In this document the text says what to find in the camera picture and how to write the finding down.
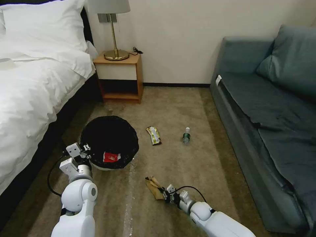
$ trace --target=baseboard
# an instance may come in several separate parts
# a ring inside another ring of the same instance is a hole
[[[202,87],[202,88],[208,88],[208,87],[210,87],[210,84],[144,82],[143,86],[153,86],[153,87]]]

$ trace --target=power cord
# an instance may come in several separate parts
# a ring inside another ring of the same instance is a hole
[[[138,50],[136,47],[133,47],[133,51],[136,52],[136,54],[133,54],[133,53],[129,53],[129,54],[134,55],[134,56],[136,56],[137,54],[143,54],[143,52]]]
[[[195,188],[195,187],[193,187],[193,186],[182,186],[182,187],[180,187],[180,188],[178,188],[178,189],[175,189],[175,191],[171,192],[170,194],[173,194],[173,193],[175,193],[175,192],[177,192],[177,191],[179,191],[179,190],[181,190],[181,189],[183,189],[183,188],[192,188],[192,189],[195,189],[195,190],[201,195],[201,197],[203,198],[203,200],[207,203],[207,201],[205,200],[203,194],[202,194],[197,188]]]
[[[61,197],[62,195],[61,195],[60,193],[54,191],[54,189],[53,189],[52,186],[50,185],[49,178],[50,178],[50,175],[51,175],[51,173],[52,173],[54,167],[56,166],[56,164],[57,164],[63,157],[65,157],[65,156],[67,156],[67,155],[66,155],[66,152],[63,151],[62,156],[54,163],[54,165],[51,167],[51,169],[50,169],[50,171],[48,172],[48,175],[47,175],[47,186],[48,186],[48,189],[49,189],[53,194],[55,194],[55,195],[57,195],[57,196],[60,196],[60,197]]]

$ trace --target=nightstand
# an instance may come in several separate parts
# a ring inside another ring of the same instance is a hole
[[[140,103],[143,95],[141,55],[122,61],[106,60],[103,53],[94,61],[103,101],[121,100]]]

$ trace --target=white duvet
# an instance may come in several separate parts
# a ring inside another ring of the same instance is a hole
[[[0,39],[0,194],[30,163],[49,123],[94,73],[90,55],[34,38]]]

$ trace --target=table lamp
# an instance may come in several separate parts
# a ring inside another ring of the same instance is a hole
[[[104,53],[104,58],[111,61],[124,60],[129,57],[129,53],[125,50],[117,49],[113,21],[111,14],[126,13],[131,9],[128,0],[89,0],[89,11],[92,13],[109,14],[112,28],[112,36],[114,50]]]

